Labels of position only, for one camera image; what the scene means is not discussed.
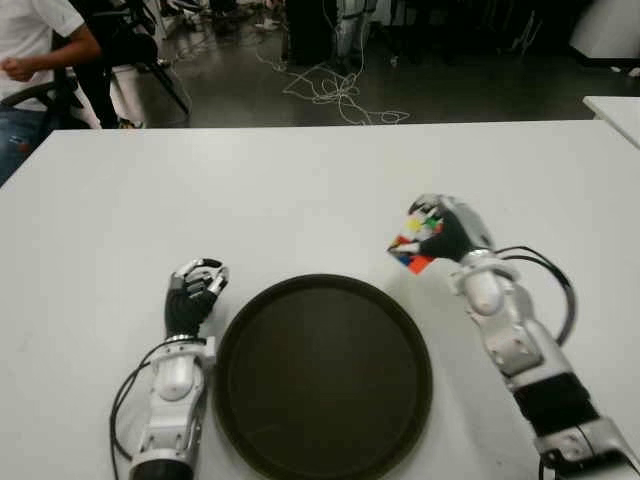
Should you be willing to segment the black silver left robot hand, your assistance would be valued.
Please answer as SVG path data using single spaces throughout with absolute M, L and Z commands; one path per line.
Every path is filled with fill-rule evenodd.
M 164 305 L 166 337 L 196 337 L 228 282 L 229 269 L 216 259 L 195 259 L 174 271 Z

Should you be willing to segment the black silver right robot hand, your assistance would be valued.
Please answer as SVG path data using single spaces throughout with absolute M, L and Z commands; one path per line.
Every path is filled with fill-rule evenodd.
M 470 252 L 492 251 L 491 235 L 480 216 L 462 200 L 443 194 L 423 194 L 409 207 L 410 217 L 418 215 L 421 226 L 430 232 L 423 238 L 390 246 L 397 256 L 449 259 L 460 263 Z

